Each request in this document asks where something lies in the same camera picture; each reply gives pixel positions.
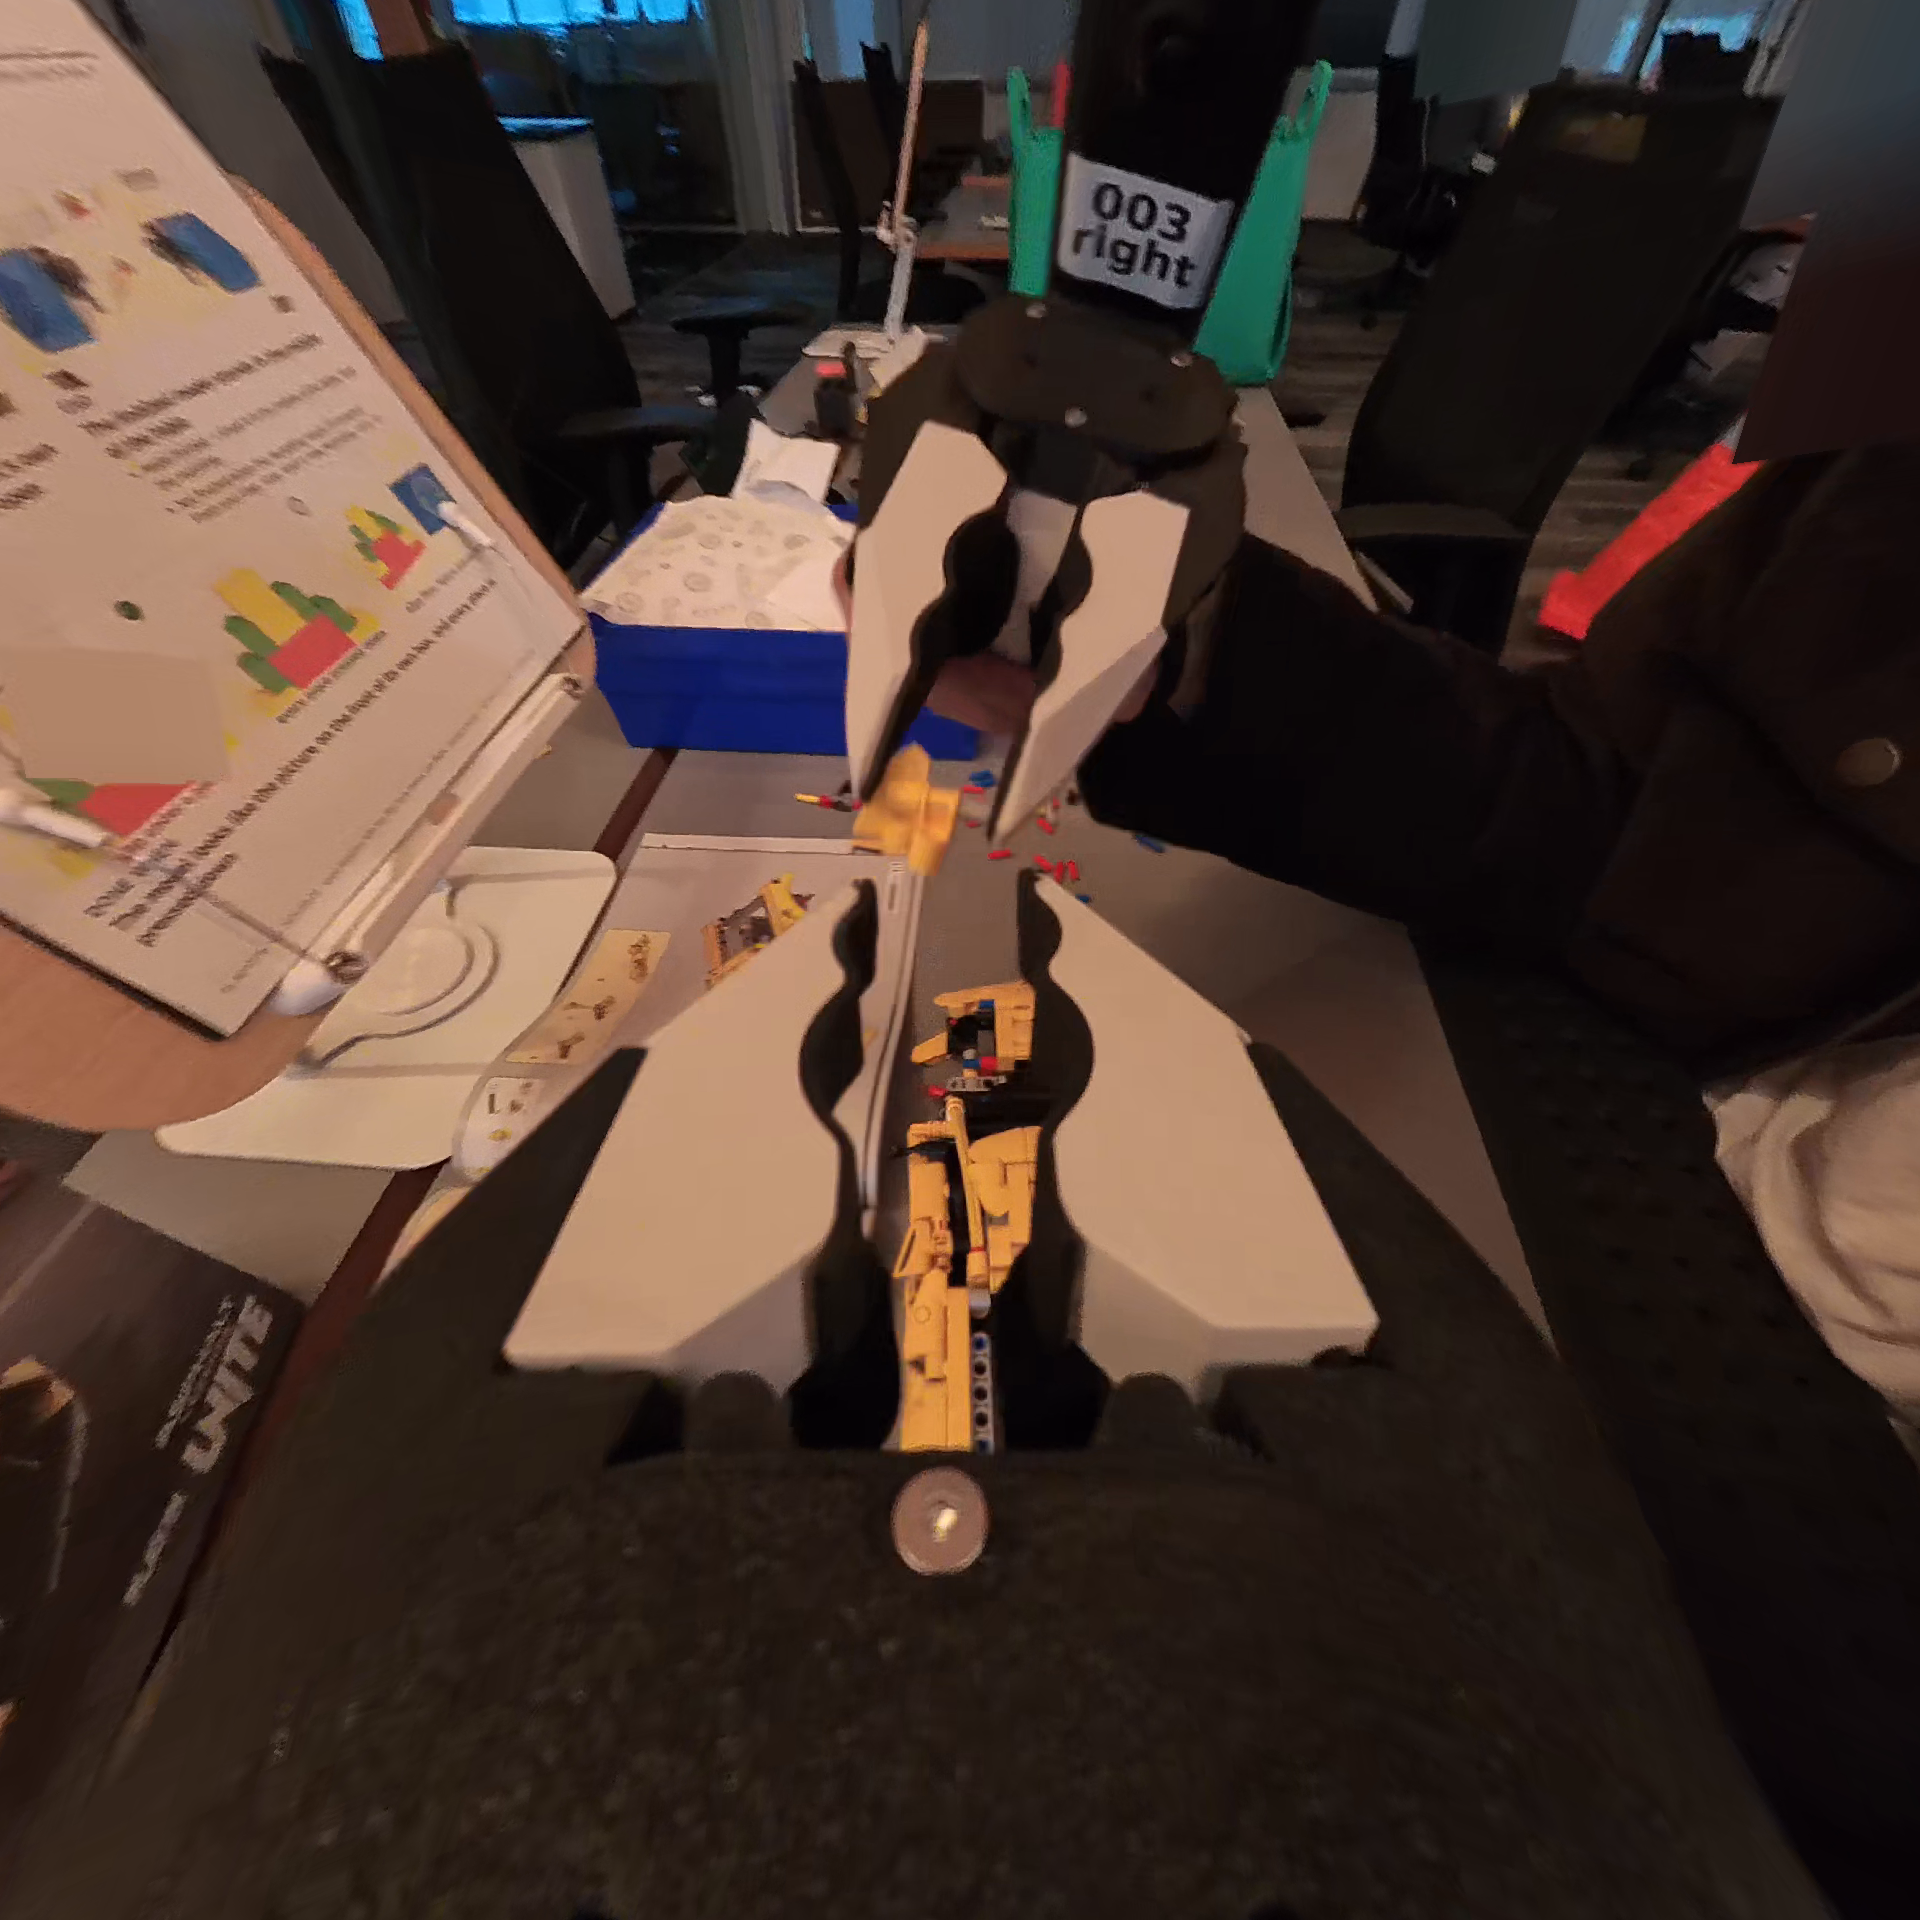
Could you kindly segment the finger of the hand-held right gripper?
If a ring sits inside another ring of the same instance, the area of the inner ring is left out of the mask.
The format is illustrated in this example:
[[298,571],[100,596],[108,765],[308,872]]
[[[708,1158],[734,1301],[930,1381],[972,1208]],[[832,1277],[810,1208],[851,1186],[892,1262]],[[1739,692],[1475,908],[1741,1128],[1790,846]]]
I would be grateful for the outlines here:
[[1189,516],[1184,502],[1148,490],[1082,509],[1063,554],[1074,590],[988,824],[996,846],[1063,788],[1162,656]]
[[975,432],[924,422],[852,542],[845,736],[854,792],[870,800],[958,644],[954,542],[973,524],[1007,535],[1007,472]]

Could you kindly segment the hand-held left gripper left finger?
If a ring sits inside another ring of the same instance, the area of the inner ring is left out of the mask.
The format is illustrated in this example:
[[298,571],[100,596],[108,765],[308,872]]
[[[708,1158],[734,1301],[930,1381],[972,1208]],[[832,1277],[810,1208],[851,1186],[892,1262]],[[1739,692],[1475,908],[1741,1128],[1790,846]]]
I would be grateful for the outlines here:
[[837,1107],[863,1066],[875,942],[875,884],[852,880],[655,1032],[508,1364],[790,1386],[826,1356],[810,1277],[859,1218]]

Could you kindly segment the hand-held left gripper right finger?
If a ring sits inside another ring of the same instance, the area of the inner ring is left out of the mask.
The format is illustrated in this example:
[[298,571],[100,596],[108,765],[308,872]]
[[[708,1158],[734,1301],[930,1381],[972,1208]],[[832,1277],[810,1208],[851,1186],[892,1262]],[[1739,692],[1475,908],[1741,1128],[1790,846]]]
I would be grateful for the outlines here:
[[1278,1059],[1055,880],[1016,888],[1046,1094],[1016,1299],[1045,1352],[1222,1378],[1363,1352],[1378,1312],[1261,1068]]

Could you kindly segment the yellow brick model car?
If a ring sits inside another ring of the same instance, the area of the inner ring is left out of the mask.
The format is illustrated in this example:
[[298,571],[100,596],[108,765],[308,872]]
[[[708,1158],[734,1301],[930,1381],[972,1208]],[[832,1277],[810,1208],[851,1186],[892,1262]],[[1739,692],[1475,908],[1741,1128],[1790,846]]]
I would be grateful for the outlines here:
[[984,1456],[1000,1439],[996,1301],[1030,1242],[1040,1174],[1038,995],[1007,978],[934,1002],[941,1024],[910,1054],[924,1116],[903,1140],[893,1439]]

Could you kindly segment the instruction booklet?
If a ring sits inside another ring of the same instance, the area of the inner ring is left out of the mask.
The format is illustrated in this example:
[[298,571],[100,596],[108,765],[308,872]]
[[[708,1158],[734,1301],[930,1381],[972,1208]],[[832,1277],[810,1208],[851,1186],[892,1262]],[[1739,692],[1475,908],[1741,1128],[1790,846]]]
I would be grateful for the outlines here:
[[852,880],[869,880],[878,891],[875,974],[859,1003],[862,1071],[835,1111],[854,1146],[862,1202],[874,1214],[880,1204],[885,1109],[908,1026],[927,882],[899,856],[837,838],[647,832],[610,904],[612,933],[663,938],[636,1002],[562,1062],[498,1059],[467,1099],[436,1188],[467,1194],[610,1052],[648,1045],[660,1026],[702,1002],[708,995],[707,927],[723,926],[725,958],[748,951],[752,931],[765,920],[760,891],[779,878],[807,908]]

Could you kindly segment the person's right forearm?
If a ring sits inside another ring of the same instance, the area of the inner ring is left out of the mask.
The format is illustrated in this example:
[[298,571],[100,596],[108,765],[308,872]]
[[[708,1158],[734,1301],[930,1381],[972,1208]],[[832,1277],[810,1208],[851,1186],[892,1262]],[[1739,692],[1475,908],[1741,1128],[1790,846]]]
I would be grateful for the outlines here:
[[1764,464],[1507,667],[1242,544],[1189,708],[1091,811],[1456,951],[1559,970],[1706,1077],[1912,1039],[1918,451]]

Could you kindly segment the person's right hand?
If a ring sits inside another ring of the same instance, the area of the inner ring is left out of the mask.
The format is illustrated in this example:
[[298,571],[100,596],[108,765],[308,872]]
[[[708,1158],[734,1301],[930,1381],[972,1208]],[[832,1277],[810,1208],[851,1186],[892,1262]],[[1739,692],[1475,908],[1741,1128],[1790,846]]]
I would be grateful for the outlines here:
[[1024,732],[1040,685],[1034,669],[995,651],[958,656],[936,671],[926,708],[983,736]]

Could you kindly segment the blue plastic bin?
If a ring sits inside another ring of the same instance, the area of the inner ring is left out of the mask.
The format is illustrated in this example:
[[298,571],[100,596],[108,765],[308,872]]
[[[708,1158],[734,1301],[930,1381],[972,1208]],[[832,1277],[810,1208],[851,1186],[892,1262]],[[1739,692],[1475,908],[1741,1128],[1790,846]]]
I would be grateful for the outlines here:
[[632,747],[845,754],[848,630],[652,629],[588,614],[596,684]]

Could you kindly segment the green plastic bin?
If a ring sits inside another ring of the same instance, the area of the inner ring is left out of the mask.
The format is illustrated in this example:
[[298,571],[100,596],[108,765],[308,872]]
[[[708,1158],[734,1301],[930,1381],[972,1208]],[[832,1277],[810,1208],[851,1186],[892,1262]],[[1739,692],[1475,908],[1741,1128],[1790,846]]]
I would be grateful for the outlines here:
[[[1218,268],[1197,349],[1234,387],[1264,387],[1282,367],[1292,322],[1292,269],[1304,214],[1312,141],[1332,90],[1330,61],[1303,69],[1295,112],[1284,112],[1266,141],[1252,196]],[[1066,133],[1035,117],[1026,74],[1006,77],[1010,114],[1010,268],[1007,288],[1021,296],[1048,291],[1063,189]]]

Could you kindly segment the black office chair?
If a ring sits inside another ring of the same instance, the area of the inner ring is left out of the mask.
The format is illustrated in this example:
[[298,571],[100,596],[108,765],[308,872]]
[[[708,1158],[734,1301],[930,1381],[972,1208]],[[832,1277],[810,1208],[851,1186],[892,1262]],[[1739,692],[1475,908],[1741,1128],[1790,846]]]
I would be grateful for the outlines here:
[[550,557],[571,567],[604,533],[639,526],[658,448],[682,448],[698,485],[730,491],[757,415],[736,383],[740,343],[783,310],[699,307],[690,326],[727,380],[717,405],[648,402],[467,48],[351,64],[391,158],[403,256],[438,301],[438,322],[415,330],[445,412]]
[[1730,246],[1781,98],[1536,86],[1404,317],[1335,511],[1415,624],[1499,656],[1581,452]]

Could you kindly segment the black dotted rubber mat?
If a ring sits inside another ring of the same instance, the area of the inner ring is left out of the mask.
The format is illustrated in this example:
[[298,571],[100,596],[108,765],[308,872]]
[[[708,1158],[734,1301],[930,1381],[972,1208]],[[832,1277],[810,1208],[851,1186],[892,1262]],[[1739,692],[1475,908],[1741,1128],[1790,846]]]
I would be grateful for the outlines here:
[[1918,1915],[1912,1459],[1762,1250],[1694,1074],[1559,974],[1415,952],[1748,1766],[1838,1915]]

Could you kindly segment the red chair part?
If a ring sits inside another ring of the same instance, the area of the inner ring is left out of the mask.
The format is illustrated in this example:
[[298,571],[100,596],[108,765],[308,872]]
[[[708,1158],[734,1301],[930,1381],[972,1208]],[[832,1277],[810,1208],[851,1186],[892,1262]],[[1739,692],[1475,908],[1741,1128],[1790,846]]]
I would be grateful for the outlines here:
[[1596,560],[1552,575],[1538,626],[1583,639],[1597,618],[1650,562],[1734,496],[1760,464],[1734,460],[1730,442],[1707,446],[1658,493]]

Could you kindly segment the black toy car set box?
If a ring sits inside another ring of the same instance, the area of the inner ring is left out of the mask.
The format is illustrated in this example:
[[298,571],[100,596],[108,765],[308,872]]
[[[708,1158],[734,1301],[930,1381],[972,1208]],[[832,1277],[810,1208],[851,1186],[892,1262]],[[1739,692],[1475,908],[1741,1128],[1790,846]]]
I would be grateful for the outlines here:
[[5,1846],[102,1763],[301,1319],[58,1179],[5,1197]]

